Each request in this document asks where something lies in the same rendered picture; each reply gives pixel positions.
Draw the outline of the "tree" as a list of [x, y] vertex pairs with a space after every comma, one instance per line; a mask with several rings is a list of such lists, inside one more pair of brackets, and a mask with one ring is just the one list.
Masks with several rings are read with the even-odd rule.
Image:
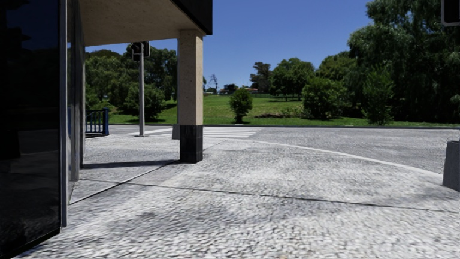
[[238, 89], [230, 97], [230, 108], [235, 115], [235, 123], [242, 124], [243, 117], [252, 109], [252, 97], [247, 89]]

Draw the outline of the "row of buildings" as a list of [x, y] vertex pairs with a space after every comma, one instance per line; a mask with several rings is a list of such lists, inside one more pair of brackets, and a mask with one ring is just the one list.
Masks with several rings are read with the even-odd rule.
[[219, 95], [231, 95], [237, 90], [247, 90], [250, 94], [255, 94], [258, 92], [255, 88], [249, 88], [247, 86], [238, 87], [235, 83], [224, 85], [224, 87], [219, 91]]

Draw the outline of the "pale concrete building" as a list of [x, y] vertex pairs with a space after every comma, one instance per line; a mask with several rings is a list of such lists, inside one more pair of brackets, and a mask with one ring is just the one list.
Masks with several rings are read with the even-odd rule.
[[0, 0], [0, 259], [67, 225], [82, 165], [84, 48], [178, 41], [180, 161], [202, 160], [212, 0]]

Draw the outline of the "traffic light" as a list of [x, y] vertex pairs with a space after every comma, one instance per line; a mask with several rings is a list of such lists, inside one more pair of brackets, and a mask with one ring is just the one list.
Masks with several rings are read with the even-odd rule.
[[[460, 26], [460, 0], [441, 0], [441, 23]], [[442, 185], [460, 193], [460, 141], [447, 143]]]
[[150, 44], [148, 41], [132, 43], [132, 59], [138, 62], [139, 67], [139, 136], [145, 135], [144, 118], [144, 58], [149, 56]]

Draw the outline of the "trees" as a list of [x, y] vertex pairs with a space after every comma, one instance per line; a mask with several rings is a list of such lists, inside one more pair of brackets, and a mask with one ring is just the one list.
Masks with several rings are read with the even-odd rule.
[[371, 23], [350, 34], [347, 51], [317, 68], [257, 62], [252, 87], [295, 95], [312, 119], [460, 123], [460, 26], [443, 26], [440, 14], [441, 0], [373, 0]]
[[[108, 107], [115, 114], [140, 114], [140, 67], [132, 59], [131, 44], [122, 55], [105, 49], [87, 52], [85, 76], [87, 109]], [[159, 122], [159, 114], [176, 99], [176, 51], [151, 47], [144, 58], [145, 121]]]

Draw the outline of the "dark stairway railing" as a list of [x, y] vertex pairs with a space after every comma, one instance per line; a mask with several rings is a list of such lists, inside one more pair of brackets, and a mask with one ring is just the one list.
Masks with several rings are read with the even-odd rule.
[[101, 110], [87, 110], [85, 134], [87, 136], [109, 135], [108, 119], [109, 109], [106, 107], [103, 107]]

